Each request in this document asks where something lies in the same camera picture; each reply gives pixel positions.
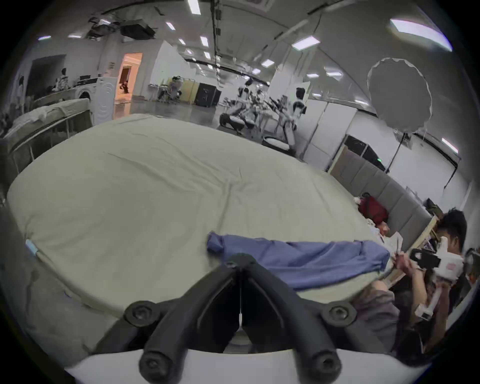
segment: open door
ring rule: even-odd
[[[142,53],[126,53],[121,62],[121,71],[115,91],[116,103],[128,103],[132,99],[137,79],[138,67],[142,62]]]

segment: blue garment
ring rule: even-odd
[[[291,288],[318,288],[363,273],[384,270],[390,253],[374,241],[283,242],[208,234],[207,249],[225,262],[237,253],[252,255]]]

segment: gray upholstered headboard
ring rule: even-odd
[[[390,234],[402,235],[403,251],[412,246],[432,220],[400,184],[345,146],[340,148],[329,173],[353,196],[368,192],[387,209]]]

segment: red bag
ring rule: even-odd
[[[362,195],[359,212],[367,219],[371,219],[375,225],[388,220],[388,211],[369,193]]]

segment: person sitting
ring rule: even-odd
[[[450,210],[438,222],[436,233],[447,238],[448,252],[461,255],[467,233],[463,212]],[[431,271],[417,269],[403,252],[396,256],[396,267],[406,275],[400,281],[402,287],[389,290],[383,281],[375,281],[352,300],[352,305],[357,318],[377,335],[387,352],[395,352],[407,330],[420,335],[421,351],[428,352],[444,337],[448,315],[458,304],[466,278],[461,276],[453,285],[443,280],[434,283]],[[442,293],[434,315],[429,321],[421,320],[415,310],[430,301],[436,287],[441,287]]]
[[[55,87],[53,88],[53,91],[54,92],[60,92],[60,91],[66,91],[67,89],[69,89],[70,87],[68,86],[68,76],[66,75],[67,73],[67,69],[66,68],[63,68],[61,70],[61,75],[56,83],[55,83]]]

